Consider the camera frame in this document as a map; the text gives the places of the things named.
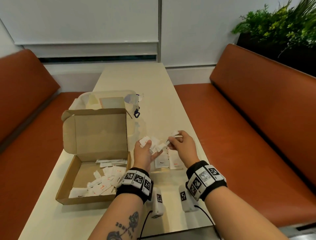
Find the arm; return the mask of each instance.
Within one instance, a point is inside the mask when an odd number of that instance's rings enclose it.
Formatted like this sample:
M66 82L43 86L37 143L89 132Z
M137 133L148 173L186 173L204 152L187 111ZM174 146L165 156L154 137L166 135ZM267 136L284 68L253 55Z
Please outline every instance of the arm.
M151 155L151 141L141 148L136 142L134 149L134 167L149 172L150 163L158 157L161 152ZM128 240L137 238L138 220L143 212L142 199L131 193L118 195L104 213L89 240Z
M179 131L179 135L182 137L169 137L169 147L178 151L180 159L189 168L199 161L195 142L185 131ZM226 240L288 239L258 211L225 186L211 191L204 202L217 229Z

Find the planter box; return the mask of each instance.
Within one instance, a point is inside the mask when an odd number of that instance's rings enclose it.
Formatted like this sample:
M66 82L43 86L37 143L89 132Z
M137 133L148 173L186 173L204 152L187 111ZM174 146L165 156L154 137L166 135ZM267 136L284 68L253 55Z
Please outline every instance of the planter box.
M286 48L286 45L279 45L265 40L258 41L257 38L252 38L250 34L240 34L237 45L316 77L316 48L288 48L280 54Z

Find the forearm tattoo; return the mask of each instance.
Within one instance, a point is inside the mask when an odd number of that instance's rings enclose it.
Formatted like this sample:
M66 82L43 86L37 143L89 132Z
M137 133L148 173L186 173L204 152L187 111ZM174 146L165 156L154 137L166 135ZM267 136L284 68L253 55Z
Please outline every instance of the forearm tattoo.
M110 232L107 235L106 240L122 240L122 236L125 233L127 233L127 235L130 237L130 239L133 239L133 233L134 233L134 230L138 224L138 212L135 212L133 215L131 215L129 217L129 220L130 220L129 227L126 227L121 223L116 223L115 226L122 229L123 233L121 234L120 231Z

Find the wrist strap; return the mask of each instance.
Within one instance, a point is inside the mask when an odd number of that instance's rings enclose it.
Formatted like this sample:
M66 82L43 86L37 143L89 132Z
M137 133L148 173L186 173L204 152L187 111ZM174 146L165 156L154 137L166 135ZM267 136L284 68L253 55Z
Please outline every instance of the wrist strap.
M154 182L149 174L140 168L133 167L128 170L117 185L116 196L122 193L132 193L139 196L143 203L151 200Z
M225 186L226 179L217 171L213 165L208 165L205 161L193 164L186 171L189 181L185 183L196 201L201 198L203 201L206 196L214 189Z

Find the black cable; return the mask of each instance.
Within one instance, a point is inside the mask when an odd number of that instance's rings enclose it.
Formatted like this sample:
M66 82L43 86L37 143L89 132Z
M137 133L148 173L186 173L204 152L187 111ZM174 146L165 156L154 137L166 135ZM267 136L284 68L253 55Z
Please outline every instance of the black cable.
M205 213L205 215L209 218L209 220L210 220L211 223L213 224L216 235L219 237L220 240L222 240L222 239L221 239L221 236L219 235L219 233L218 233L218 231L217 231L217 229L216 229L216 227L215 227L215 224L213 223L213 221L212 221L212 219L209 217L209 215L208 215L201 207L199 207L198 205L194 205L194 206L197 207L197 208L199 208L199 209L201 209L201 210Z
M145 227L145 223L146 223L146 221L147 221L147 218L148 218L148 216L149 216L149 214L150 214L151 212L153 212L153 211L152 211L152 210L150 210L150 211L149 211L149 213L147 214L147 217L145 218L145 221L144 221L144 224L143 224L143 228L142 228L142 231L140 232L140 236L139 236L139 239L141 239L141 237L142 237L142 234L143 234L143 230L144 230L144 227Z

